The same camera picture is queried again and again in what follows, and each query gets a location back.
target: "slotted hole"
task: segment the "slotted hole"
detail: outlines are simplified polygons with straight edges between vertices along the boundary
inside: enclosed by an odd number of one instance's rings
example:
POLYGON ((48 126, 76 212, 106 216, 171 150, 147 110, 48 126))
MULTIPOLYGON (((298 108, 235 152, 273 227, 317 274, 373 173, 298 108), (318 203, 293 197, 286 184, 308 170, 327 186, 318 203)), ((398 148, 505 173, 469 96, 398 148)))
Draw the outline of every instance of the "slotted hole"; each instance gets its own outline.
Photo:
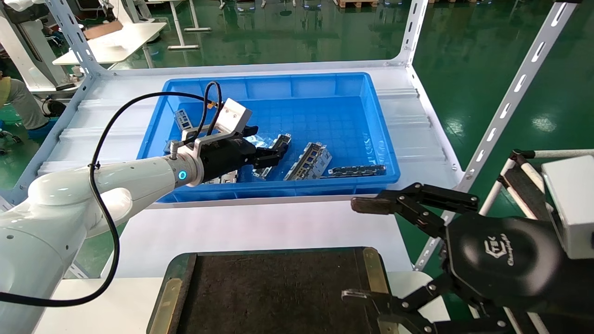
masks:
POLYGON ((526 75, 522 74, 522 76, 520 77, 520 80, 518 81, 518 84, 516 85, 516 88, 514 89, 514 93, 517 93, 520 91, 525 80, 526 80, 526 75))
POLYGON ((536 62, 538 60, 538 57, 541 56, 542 49, 545 47, 545 45, 545 42, 541 42, 541 44, 538 46, 538 49, 536 49, 534 56, 532 56, 532 62, 536 62))
POLYGON ((505 118, 505 116, 507 115, 507 111, 510 110, 510 104, 506 104, 505 108, 503 108, 503 111, 501 112, 501 115, 499 116, 499 118, 505 118))
POLYGON ((561 16, 563 15, 563 12, 565 11, 565 6, 567 6, 566 2, 564 2, 561 5, 561 8, 559 8, 559 11, 557 11, 557 15, 555 15, 555 18, 553 19, 553 22, 551 23, 551 27, 555 27, 555 26, 557 26, 557 24, 559 24, 559 20, 561 19, 561 16))
POLYGON ((481 151, 479 152, 479 156, 478 156, 478 157, 476 157, 476 162, 481 162, 481 160, 482 160, 482 156, 483 156, 483 155, 485 155, 485 150, 481 150, 481 151))
POLYGON ((493 137, 495 137, 495 132, 497 131, 497 128, 493 128, 491 130, 491 132, 489 133, 489 137, 486 138, 487 141, 491 141, 493 140, 493 137))

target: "robotic arm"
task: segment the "robotic arm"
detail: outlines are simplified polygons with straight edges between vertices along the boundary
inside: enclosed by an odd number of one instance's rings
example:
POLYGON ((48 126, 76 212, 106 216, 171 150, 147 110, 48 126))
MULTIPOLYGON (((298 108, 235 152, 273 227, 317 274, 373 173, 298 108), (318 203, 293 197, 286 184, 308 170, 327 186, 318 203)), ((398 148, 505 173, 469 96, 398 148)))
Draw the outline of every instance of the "robotic arm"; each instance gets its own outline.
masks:
MULTIPOLYGON (((172 154, 100 166, 97 189, 116 225, 127 221, 173 189, 194 187, 245 165, 276 166, 287 145, 278 150, 256 148, 244 137, 251 111, 228 99, 214 129, 198 137, 184 131, 172 154)), ((49 298, 83 241, 109 230, 93 197, 89 168, 44 175, 31 184, 29 197, 0 213, 0 291, 49 298)), ((7 333, 31 333, 44 308, 0 302, 0 323, 7 333)))

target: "wooden pallet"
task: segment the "wooden pallet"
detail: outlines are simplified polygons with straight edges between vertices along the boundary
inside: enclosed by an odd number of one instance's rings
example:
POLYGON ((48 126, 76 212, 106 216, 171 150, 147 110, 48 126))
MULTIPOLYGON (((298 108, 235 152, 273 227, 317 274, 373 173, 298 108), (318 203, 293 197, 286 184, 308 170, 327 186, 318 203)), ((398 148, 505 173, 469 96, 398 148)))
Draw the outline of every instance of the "wooden pallet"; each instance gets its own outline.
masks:
POLYGON ((338 0, 338 6, 345 8, 348 2, 355 4, 357 8, 361 8, 363 2, 369 3, 372 7, 377 7, 377 0, 338 0))

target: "white desk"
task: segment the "white desk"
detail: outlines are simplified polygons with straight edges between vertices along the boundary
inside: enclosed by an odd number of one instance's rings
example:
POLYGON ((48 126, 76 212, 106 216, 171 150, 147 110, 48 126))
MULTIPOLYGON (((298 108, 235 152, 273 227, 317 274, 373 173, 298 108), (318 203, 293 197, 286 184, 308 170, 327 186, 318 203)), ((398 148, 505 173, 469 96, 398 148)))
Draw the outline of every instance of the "white desk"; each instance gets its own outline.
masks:
MULTIPOLYGON (((173 3, 174 1, 184 1, 184 0, 147 0, 148 3, 168 2, 169 5, 171 6, 171 14, 173 15, 173 23, 175 25, 175 31, 177 31, 177 33, 178 33, 179 45, 170 45, 167 48, 169 50, 198 49, 200 47, 200 45, 198 45, 198 44, 186 45, 185 40, 184 40, 184 35, 182 34, 182 29, 179 25, 178 12, 175 10, 175 4, 173 3)), ((194 28, 185 28, 184 31, 202 32, 202 31, 211 31, 212 30, 211 28, 200 28, 198 26, 198 18, 196 17, 196 9, 194 8, 194 0, 189 0, 189 10, 190 10, 190 13, 192 14, 192 21, 194 22, 194 28)))
MULTIPOLYGON (((146 42, 157 35, 164 27, 165 23, 126 24, 120 31, 89 40, 89 46, 93 51, 95 60, 100 64, 122 62, 142 47, 147 58, 148 67, 153 68, 153 61, 150 58, 146 42), (123 41, 125 44, 117 47, 109 46, 114 41, 123 41)), ((52 63, 54 65, 76 65, 79 61, 74 51, 70 50, 52 63)))
MULTIPOLYGON (((163 278, 116 278, 103 295, 87 304, 47 308, 34 334, 146 334, 163 278)), ((388 273, 392 293, 404 297, 431 281, 422 272, 388 273)), ((54 299, 79 298, 95 291, 103 279, 66 279, 54 299)), ((449 320, 441 297, 419 310, 432 322, 449 320)), ((401 334, 408 333, 399 326, 401 334)))
MULTIPOLYGON (((362 215, 350 208, 350 201, 229 202, 230 206, 211 202, 217 206, 141 211, 120 237, 116 277, 163 277, 169 262, 183 253, 358 246, 374 247, 388 272, 412 270, 392 215, 362 215)), ((108 261, 101 277, 110 266, 108 261)))

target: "blue plastic bin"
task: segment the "blue plastic bin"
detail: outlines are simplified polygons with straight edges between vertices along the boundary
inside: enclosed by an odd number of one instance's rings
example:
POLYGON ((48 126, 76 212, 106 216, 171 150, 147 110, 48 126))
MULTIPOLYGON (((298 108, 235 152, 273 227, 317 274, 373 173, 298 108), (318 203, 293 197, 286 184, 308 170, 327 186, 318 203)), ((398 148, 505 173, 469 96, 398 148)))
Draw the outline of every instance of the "blue plastic bin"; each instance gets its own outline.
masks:
MULTIPOLYGON (((203 184, 181 187, 159 201, 222 200, 253 197, 284 197, 338 194, 370 194, 385 189, 400 177, 396 154, 375 94, 366 73, 271 75, 173 79, 164 92, 186 92, 202 96, 206 85, 216 80, 223 101, 228 97, 252 110, 248 125, 259 127, 259 138, 267 146, 279 134, 289 133, 289 151, 266 181, 252 176, 252 166, 239 170, 234 184, 203 184), (328 168, 357 165, 386 166, 385 175, 336 179, 283 181, 309 143, 320 142, 332 154, 328 168)), ((215 100, 216 89, 209 99, 215 100)), ((171 139, 181 139, 175 112, 185 109, 194 126, 200 123, 202 102, 187 97, 160 97, 140 147, 138 159, 163 156, 171 139)), ((214 108, 207 115, 208 124, 214 108)))

